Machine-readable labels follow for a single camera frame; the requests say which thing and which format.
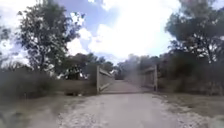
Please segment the cloud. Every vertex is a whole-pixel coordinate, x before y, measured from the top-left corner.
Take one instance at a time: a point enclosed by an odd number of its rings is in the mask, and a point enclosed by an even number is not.
[[[17,13],[35,3],[36,0],[0,0],[0,16],[2,22],[9,27],[17,27],[19,25]]]
[[[88,2],[90,2],[90,3],[94,3],[94,2],[95,2],[95,0],[88,0]]]
[[[113,28],[99,25],[97,36],[88,46],[92,52],[126,58],[129,54],[158,55],[167,50],[171,37],[164,27],[172,12],[179,8],[178,0],[110,2],[104,0],[109,7],[119,7],[119,18]]]
[[[81,28],[79,30],[79,34],[81,35],[81,38],[84,40],[90,40],[92,37],[92,34],[90,31],[88,31],[86,28]]]
[[[77,53],[87,54],[87,51],[83,49],[79,39],[74,39],[69,42],[67,48],[70,55],[76,55]]]

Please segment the sky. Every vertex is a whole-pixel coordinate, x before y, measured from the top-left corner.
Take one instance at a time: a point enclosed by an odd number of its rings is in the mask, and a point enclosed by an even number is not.
[[[178,0],[57,0],[67,10],[85,13],[81,38],[68,43],[69,53],[95,53],[117,63],[135,55],[160,55],[168,51],[172,37],[164,27],[178,10]],[[17,31],[17,12],[36,0],[0,0],[1,22]],[[14,39],[1,43],[4,55],[19,52],[12,59],[28,63],[26,51]]]

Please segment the road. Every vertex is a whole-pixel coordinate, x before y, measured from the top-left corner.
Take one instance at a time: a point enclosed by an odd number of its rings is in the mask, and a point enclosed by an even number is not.
[[[58,121],[60,128],[197,128],[203,123],[200,116],[175,114],[169,107],[153,94],[105,94],[88,97],[75,109],[67,106]]]

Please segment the bush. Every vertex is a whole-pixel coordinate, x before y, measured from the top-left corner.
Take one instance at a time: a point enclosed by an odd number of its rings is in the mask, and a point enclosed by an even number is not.
[[[56,79],[33,71],[1,71],[1,98],[38,98],[54,90]]]

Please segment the dry grass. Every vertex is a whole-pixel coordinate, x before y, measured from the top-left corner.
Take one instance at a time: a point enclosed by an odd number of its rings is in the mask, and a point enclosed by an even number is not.
[[[66,111],[64,109],[65,105],[68,103],[76,105],[83,101],[83,97],[51,96],[1,104],[0,128],[26,128],[28,125],[41,126],[43,122],[56,125],[55,118],[58,117],[60,112]]]
[[[160,94],[160,96],[168,103],[187,107],[189,109],[186,109],[186,111],[193,111],[202,116],[224,115],[224,97],[165,93]]]

